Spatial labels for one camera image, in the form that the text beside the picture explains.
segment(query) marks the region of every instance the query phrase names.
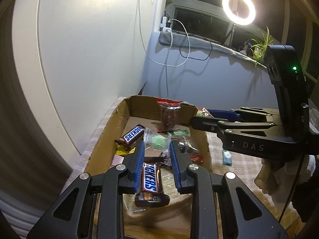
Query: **metal screw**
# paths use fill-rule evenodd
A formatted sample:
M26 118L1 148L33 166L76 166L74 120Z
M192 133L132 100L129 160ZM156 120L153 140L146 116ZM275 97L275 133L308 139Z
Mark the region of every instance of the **metal screw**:
M126 166L124 164L119 164L116 166L116 169L119 170L119 171L122 171L126 168Z
M197 164L190 164L188 167L189 167L189 169L191 169L193 171L195 171L199 168Z
M86 172L80 174L80 179L81 180L86 180L88 177L89 177L89 174L86 173Z
M228 172L228 173L226 173L226 177L228 179L232 180L232 179L234 179L236 177L236 175L233 172Z

